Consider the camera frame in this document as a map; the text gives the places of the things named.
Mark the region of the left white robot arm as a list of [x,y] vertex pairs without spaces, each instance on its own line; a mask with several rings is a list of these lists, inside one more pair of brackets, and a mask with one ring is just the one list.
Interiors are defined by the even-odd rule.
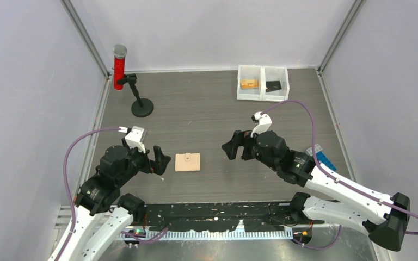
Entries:
[[127,226],[139,225],[145,218],[145,202],[120,189],[139,172],[164,174],[171,161],[159,146],[140,151],[138,143],[106,149],[96,167],[96,173],[84,182],[74,202],[75,213],[62,241],[50,260],[98,260],[108,245]]

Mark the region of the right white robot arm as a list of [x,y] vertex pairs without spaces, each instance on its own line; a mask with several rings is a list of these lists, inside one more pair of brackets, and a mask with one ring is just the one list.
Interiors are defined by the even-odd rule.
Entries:
[[343,177],[324,164],[317,165],[305,154],[289,149],[283,138],[273,131],[260,135],[235,131],[222,145],[230,160],[243,148],[243,160],[256,159],[285,182],[315,190],[334,199],[321,200],[307,193],[294,195],[289,216],[296,223],[320,220],[352,228],[390,251],[400,251],[409,222],[408,196],[398,192],[392,196],[368,189]]

